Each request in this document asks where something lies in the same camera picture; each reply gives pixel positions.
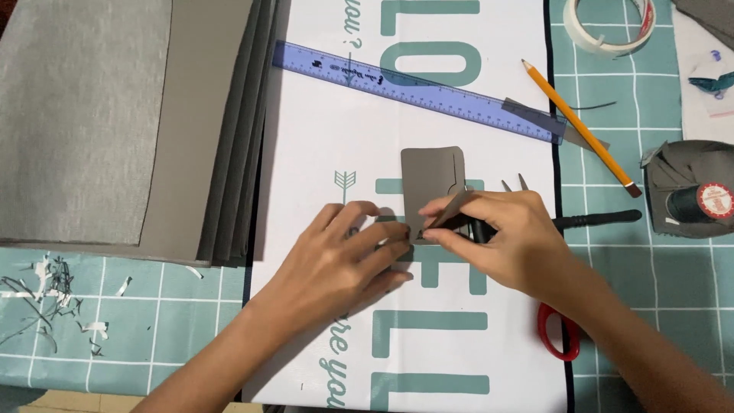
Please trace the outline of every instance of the yellow pencil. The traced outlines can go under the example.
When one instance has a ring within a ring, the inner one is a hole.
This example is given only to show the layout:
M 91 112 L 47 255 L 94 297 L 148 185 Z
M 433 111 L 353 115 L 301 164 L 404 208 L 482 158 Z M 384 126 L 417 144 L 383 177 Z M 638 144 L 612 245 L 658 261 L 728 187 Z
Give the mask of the yellow pencil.
M 553 86 L 551 86 L 550 83 L 548 83 L 545 78 L 540 74 L 540 72 L 530 63 L 523 60 L 523 64 L 525 65 L 525 69 L 528 71 L 528 75 L 535 81 L 535 83 L 540 86 L 540 89 L 545 93 L 548 98 L 553 101 L 554 104 L 561 110 L 561 113 L 571 122 L 574 128 L 578 131 L 581 136 L 584 137 L 584 139 L 589 143 L 589 146 L 594 149 L 594 152 L 601 158 L 602 162 L 604 162 L 604 165 L 606 165 L 607 168 L 614 174 L 614 176 L 617 177 L 619 182 L 624 185 L 627 192 L 632 195 L 632 198 L 637 198 L 638 196 L 642 195 L 642 191 L 635 185 L 635 183 L 630 179 L 629 176 L 622 170 L 622 167 L 619 166 L 617 161 L 614 160 L 613 157 L 607 152 L 606 149 L 601 145 L 599 140 L 589 131 L 589 128 L 586 127 L 581 122 L 581 119 L 576 116 L 576 114 L 573 112 L 573 109 L 571 109 L 568 104 L 563 100 L 563 98 L 553 89 Z

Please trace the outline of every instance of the masking tape roll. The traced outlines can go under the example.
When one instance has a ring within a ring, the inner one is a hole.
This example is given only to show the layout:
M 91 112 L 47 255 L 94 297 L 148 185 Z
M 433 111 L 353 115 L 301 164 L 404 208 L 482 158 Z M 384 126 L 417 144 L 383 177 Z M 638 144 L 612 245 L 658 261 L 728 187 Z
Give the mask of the masking tape roll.
M 632 53 L 647 42 L 655 28 L 655 5 L 653 0 L 632 0 L 642 18 L 642 25 L 637 38 L 626 44 L 604 43 L 603 35 L 598 39 L 591 36 L 578 20 L 579 1 L 566 1 L 566 6 L 563 9 L 563 24 L 566 26 L 566 32 L 576 45 L 598 56 L 614 59 Z

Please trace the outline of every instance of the pencil eraser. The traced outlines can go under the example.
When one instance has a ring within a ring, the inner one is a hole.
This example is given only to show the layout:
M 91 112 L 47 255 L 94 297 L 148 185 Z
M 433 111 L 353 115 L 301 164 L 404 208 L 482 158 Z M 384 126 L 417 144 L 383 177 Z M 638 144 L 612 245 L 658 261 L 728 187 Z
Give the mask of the pencil eraser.
M 634 183 L 625 187 L 625 189 L 630 193 L 630 195 L 632 195 L 632 198 L 637 198 L 642 195 L 642 191 Z

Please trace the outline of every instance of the left hand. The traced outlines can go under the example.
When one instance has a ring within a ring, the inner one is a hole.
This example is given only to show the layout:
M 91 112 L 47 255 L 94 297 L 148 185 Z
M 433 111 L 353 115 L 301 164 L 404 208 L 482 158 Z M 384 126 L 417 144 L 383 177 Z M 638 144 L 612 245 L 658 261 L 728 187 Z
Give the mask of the left hand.
M 407 225 L 375 223 L 349 239 L 345 237 L 364 215 L 377 216 L 379 210 L 367 201 L 324 206 L 248 306 L 254 304 L 258 314 L 292 335 L 413 279 L 410 273 L 386 270 L 410 249 Z M 387 242 L 375 251 L 383 240 Z

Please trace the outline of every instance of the scissors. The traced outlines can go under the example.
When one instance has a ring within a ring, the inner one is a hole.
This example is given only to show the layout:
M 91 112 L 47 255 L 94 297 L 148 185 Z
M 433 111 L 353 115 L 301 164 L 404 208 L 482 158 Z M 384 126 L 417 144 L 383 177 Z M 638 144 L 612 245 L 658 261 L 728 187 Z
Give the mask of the scissors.
M 521 174 L 518 174 L 517 176 L 520 177 L 520 187 L 523 189 L 523 191 L 527 191 L 528 185 L 525 183 L 525 179 Z M 505 181 L 502 181 L 502 186 L 504 187 L 505 191 L 512 192 L 512 189 L 510 189 L 509 185 L 507 185 Z M 558 314 L 561 317 L 561 322 L 566 325 L 566 331 L 568 333 L 570 344 L 570 348 L 566 353 L 562 353 L 556 350 L 556 348 L 553 346 L 553 343 L 551 342 L 551 339 L 548 338 L 546 324 L 548 324 L 548 318 L 553 314 Z M 546 303 L 540 303 L 540 308 L 538 308 L 538 335 L 540 336 L 540 341 L 543 342 L 545 348 L 547 348 L 548 351 L 550 351 L 550 353 L 553 354 L 556 358 L 561 359 L 564 362 L 570 362 L 578 357 L 578 352 L 581 349 L 578 340 L 578 325 L 574 323 L 573 320 L 557 312 L 553 307 L 547 305 Z

